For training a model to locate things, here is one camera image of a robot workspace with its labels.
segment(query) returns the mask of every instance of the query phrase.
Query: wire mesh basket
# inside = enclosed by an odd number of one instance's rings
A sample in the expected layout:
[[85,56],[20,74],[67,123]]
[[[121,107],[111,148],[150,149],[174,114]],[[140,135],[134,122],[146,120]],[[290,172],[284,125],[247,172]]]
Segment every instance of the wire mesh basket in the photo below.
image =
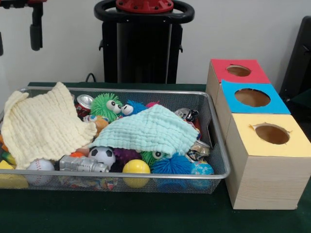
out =
[[[51,87],[26,87],[29,97],[45,94]],[[165,193],[207,193],[211,194],[221,179],[230,173],[228,156],[222,139],[211,97],[204,92],[191,91],[149,91],[121,89],[69,88],[75,96],[87,94],[93,98],[101,93],[116,93],[120,101],[135,100],[147,104],[160,101],[171,111],[190,108],[199,111],[201,141],[211,146],[208,163],[214,169],[214,175],[181,174],[133,174],[133,173],[85,173],[68,171],[33,171],[0,169],[0,188],[19,188],[37,190],[75,190],[75,191],[116,191],[116,192],[165,192]],[[46,180],[40,185],[18,185],[22,180]],[[131,183],[146,183],[142,188],[130,188],[124,179]]]

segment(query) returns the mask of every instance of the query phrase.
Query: toy robot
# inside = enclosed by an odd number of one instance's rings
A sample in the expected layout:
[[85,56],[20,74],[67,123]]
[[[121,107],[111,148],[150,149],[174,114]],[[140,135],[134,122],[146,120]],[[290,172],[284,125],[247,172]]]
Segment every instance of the toy robot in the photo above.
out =
[[106,164],[99,163],[96,159],[82,156],[81,158],[63,156],[59,161],[60,171],[84,171],[84,172],[109,172]]

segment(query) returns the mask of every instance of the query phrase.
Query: baseball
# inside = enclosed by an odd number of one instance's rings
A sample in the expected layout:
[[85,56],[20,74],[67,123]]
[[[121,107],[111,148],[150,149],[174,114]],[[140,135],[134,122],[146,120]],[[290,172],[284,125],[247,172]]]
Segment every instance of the baseball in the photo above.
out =
[[[27,170],[34,170],[34,171],[54,171],[53,164],[46,159],[36,159],[30,163]],[[47,184],[52,176],[48,175],[25,175],[29,184],[34,186],[41,186]]]

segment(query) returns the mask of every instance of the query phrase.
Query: yellow cloth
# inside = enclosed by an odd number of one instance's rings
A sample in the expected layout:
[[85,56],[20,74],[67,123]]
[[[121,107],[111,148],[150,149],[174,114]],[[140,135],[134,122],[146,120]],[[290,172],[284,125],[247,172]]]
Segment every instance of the yellow cloth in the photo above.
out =
[[93,139],[96,125],[78,118],[71,94],[62,83],[47,94],[28,95],[15,91],[4,107],[1,133],[17,169],[26,169],[35,159],[57,161]]

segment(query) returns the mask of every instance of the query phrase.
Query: soccer ball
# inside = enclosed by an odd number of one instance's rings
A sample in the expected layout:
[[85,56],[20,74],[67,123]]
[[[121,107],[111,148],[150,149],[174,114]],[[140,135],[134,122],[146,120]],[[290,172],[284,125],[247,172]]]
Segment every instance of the soccer ball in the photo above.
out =
[[88,154],[89,158],[96,159],[99,163],[108,165],[109,170],[116,161],[116,156],[109,147],[94,147]]

